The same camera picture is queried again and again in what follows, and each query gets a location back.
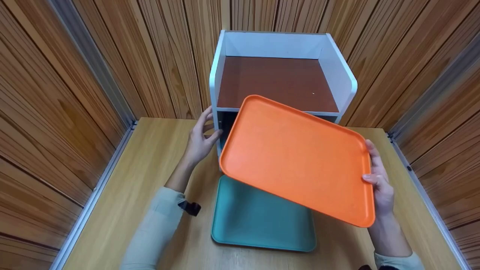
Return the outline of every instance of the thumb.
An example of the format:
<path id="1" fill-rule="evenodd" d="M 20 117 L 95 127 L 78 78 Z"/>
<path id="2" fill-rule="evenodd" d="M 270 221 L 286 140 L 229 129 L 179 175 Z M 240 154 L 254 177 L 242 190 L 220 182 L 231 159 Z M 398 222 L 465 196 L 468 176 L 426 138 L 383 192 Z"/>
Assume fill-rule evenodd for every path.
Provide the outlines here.
<path id="1" fill-rule="evenodd" d="M 208 145 L 213 146 L 213 144 L 220 138 L 220 135 L 222 135 L 223 130 L 219 129 L 213 132 L 213 134 L 208 137 L 205 142 L 207 142 Z"/>
<path id="2" fill-rule="evenodd" d="M 382 189 L 387 184 L 386 179 L 381 174 L 364 174 L 362 179 L 371 183 L 377 189 Z"/>

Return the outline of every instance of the tray rim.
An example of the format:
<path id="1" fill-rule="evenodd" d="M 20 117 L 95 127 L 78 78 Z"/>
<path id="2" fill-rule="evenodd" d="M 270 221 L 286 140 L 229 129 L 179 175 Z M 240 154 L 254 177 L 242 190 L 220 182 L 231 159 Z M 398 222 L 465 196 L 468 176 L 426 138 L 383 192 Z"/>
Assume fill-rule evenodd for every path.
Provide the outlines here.
<path id="1" fill-rule="evenodd" d="M 240 107 L 240 110 L 239 110 L 239 112 L 238 112 L 238 115 L 237 115 L 237 117 L 236 117 L 236 119 L 235 119 L 235 122 L 234 122 L 233 125 L 232 125 L 230 134 L 228 135 L 228 138 L 227 138 L 227 140 L 225 141 L 225 145 L 224 145 L 223 149 L 221 149 L 221 154 L 220 154 L 220 157 L 219 157 L 219 159 L 218 159 L 218 163 L 219 163 L 219 165 L 220 165 L 221 171 L 222 171 L 225 175 L 227 175 L 228 177 L 230 177 L 230 178 L 232 178 L 232 179 L 235 179 L 235 178 L 232 177 L 232 174 L 231 174 L 231 173 L 228 173 L 228 170 L 225 170 L 225 166 L 223 165 L 223 160 L 224 160 L 223 156 L 224 156 L 224 154 L 225 154 L 225 151 L 224 151 L 224 150 L 225 150 L 226 148 L 228 148 L 228 142 L 229 142 L 230 139 L 231 139 L 231 136 L 230 136 L 230 135 L 232 134 L 232 130 L 235 129 L 235 126 L 236 126 L 237 123 L 238 123 L 239 115 L 241 114 L 242 109 L 244 109 L 244 108 L 245 108 L 245 104 L 247 104 L 248 102 L 250 102 L 250 100 L 252 100 L 252 99 L 254 99 L 254 100 L 258 100 L 258 99 L 259 99 L 259 100 L 262 101 L 262 102 L 273 103 L 273 104 L 276 105 L 276 106 L 279 106 L 279 107 L 282 107 L 282 108 L 285 108 L 285 109 L 288 109 L 288 110 L 293 110 L 293 111 L 295 111 L 295 112 L 297 112 L 297 113 L 300 113 L 300 114 L 303 115 L 304 117 L 307 117 L 307 118 L 314 119 L 314 120 L 316 120 L 316 121 L 322 122 L 322 123 L 324 123 L 324 124 L 326 124 L 326 125 L 329 125 L 329 126 L 335 128 L 335 129 L 340 129 L 340 130 L 342 130 L 343 132 L 352 134 L 353 136 L 355 136 L 355 137 L 356 137 L 357 139 L 359 139 L 359 140 L 365 141 L 365 138 L 364 138 L 362 135 L 360 135 L 359 133 L 357 133 L 357 132 L 355 132 L 355 131 L 353 131 L 353 130 L 351 130 L 351 129 L 348 129 L 348 128 L 346 128 L 346 127 L 343 127 L 343 126 L 340 126 L 340 125 L 338 125 L 338 124 L 329 122 L 329 121 L 327 121 L 327 120 L 318 118 L 318 117 L 316 117 L 316 116 L 314 116 L 314 115 L 308 114 L 308 113 L 306 113 L 306 112 L 304 112 L 304 111 L 301 111 L 301 110 L 299 110 L 299 109 L 290 107 L 290 106 L 288 106 L 288 105 L 282 104 L 282 103 L 280 103 L 280 102 L 277 102 L 277 101 L 275 101 L 275 100 L 272 100 L 272 99 L 269 99 L 269 98 L 266 98 L 266 97 L 263 97 L 263 96 L 260 96 L 260 95 L 249 95 L 249 96 L 247 96 L 247 97 L 243 100 L 243 102 L 242 102 L 242 105 L 241 105 L 241 107 Z M 371 173 L 371 166 L 372 166 L 372 161 L 371 161 L 370 155 L 369 155 L 369 158 L 367 159 L 367 161 L 368 161 L 368 163 L 369 163 L 369 166 L 368 166 L 367 172 L 365 172 L 365 173 L 370 174 L 370 173 Z M 323 212 L 320 212 L 320 213 L 322 213 L 322 214 L 324 214 L 324 215 L 327 215 L 327 216 L 329 216 L 329 217 L 335 218 L 335 219 L 337 219 L 337 220 L 341 220 L 341 221 L 346 222 L 346 223 L 348 223 L 348 224 L 351 224 L 351 225 L 360 227 L 360 228 L 369 228 L 369 227 L 371 227 L 371 226 L 373 225 L 373 223 L 375 222 L 376 216 L 375 216 L 375 205 L 374 205 L 375 203 L 374 203 L 374 197 L 373 197 L 373 185 L 372 185 L 372 184 L 369 184 L 369 185 L 372 186 L 371 192 L 368 193 L 368 197 L 369 197 L 368 200 L 371 201 L 371 204 L 370 204 L 370 205 L 372 206 L 372 208 L 370 209 L 370 212 L 372 213 L 372 215 L 369 216 L 369 219 L 366 219 L 366 220 L 364 220 L 364 221 L 361 222 L 361 223 L 359 222 L 359 223 L 356 223 L 356 224 L 355 224 L 355 223 L 352 223 L 352 222 L 349 222 L 349 221 L 340 219 L 340 218 L 338 218 L 338 217 L 331 216 L 331 215 L 329 215 L 329 214 L 327 214 L 327 213 L 323 213 Z"/>
<path id="2" fill-rule="evenodd" d="M 217 187 L 216 199 L 215 199 L 215 208 L 214 208 L 213 216 L 212 216 L 212 228 L 210 230 L 210 237 L 212 237 L 213 241 L 215 241 L 218 244 L 224 244 L 224 245 L 238 245 L 238 246 L 248 246 L 248 247 L 256 247 L 256 248 L 266 248 L 266 249 L 285 250 L 285 251 L 294 251 L 294 252 L 305 252 L 305 253 L 312 252 L 317 248 L 317 232 L 316 232 L 316 229 L 315 229 L 315 220 L 313 219 L 313 213 L 312 213 L 313 210 L 306 207 L 306 206 L 303 206 L 303 207 L 306 207 L 310 210 L 309 219 L 310 219 L 310 222 L 312 223 L 313 236 L 314 236 L 314 239 L 315 239 L 315 243 L 314 243 L 314 245 L 311 249 L 308 249 L 308 250 L 307 249 L 288 249 L 288 248 L 264 246 L 264 245 L 246 245 L 246 244 L 234 243 L 234 242 L 229 242 L 229 241 L 221 241 L 217 237 L 215 237 L 215 234 L 214 234 L 215 216 L 216 216 L 217 204 L 218 204 L 218 194 L 220 193 L 220 184 L 221 184 L 221 180 L 222 180 L 223 177 L 231 178 L 230 176 L 228 176 L 226 174 L 223 174 L 218 179 L 218 187 Z"/>

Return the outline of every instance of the light green sleeve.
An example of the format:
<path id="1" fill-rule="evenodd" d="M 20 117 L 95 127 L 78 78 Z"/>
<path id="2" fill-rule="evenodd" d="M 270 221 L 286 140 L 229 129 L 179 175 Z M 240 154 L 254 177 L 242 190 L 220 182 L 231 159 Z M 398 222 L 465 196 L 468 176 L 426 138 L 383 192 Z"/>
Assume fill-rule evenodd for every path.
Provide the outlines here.
<path id="1" fill-rule="evenodd" d="M 183 193 L 162 187 L 148 208 L 125 252 L 121 270 L 155 270 L 165 246 L 172 239 L 183 209 L 178 203 L 185 200 Z"/>
<path id="2" fill-rule="evenodd" d="M 424 270 L 423 264 L 418 255 L 413 252 L 410 257 L 388 257 L 377 253 L 375 257 L 375 265 L 377 268 L 381 266 L 392 266 L 398 270 Z"/>

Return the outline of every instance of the wooden table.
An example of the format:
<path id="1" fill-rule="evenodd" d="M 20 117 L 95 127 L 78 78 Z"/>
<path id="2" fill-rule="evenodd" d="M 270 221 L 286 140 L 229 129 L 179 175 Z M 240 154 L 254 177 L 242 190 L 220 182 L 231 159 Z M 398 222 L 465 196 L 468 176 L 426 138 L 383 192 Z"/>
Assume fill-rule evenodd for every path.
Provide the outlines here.
<path id="1" fill-rule="evenodd" d="M 142 118 L 98 200 L 65 269 L 117 269 L 150 199 L 175 168 L 194 120 Z M 395 188 L 395 215 L 426 269 L 459 269 L 407 171 L 382 129 L 353 128 L 379 148 Z M 374 268 L 366 229 L 314 214 L 317 248 L 311 253 L 218 245 L 210 237 L 221 173 L 216 153 L 202 161 L 186 197 L 202 205 L 184 215 L 158 269 L 358 269 Z"/>

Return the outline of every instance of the orange tray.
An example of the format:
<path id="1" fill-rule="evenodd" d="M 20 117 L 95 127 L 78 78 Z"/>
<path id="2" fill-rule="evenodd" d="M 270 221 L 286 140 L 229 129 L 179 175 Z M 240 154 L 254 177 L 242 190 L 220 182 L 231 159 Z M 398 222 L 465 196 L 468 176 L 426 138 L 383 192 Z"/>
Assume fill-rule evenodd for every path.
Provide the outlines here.
<path id="1" fill-rule="evenodd" d="M 273 100 L 245 98 L 220 155 L 229 177 L 318 212 L 369 227 L 375 220 L 364 138 Z"/>

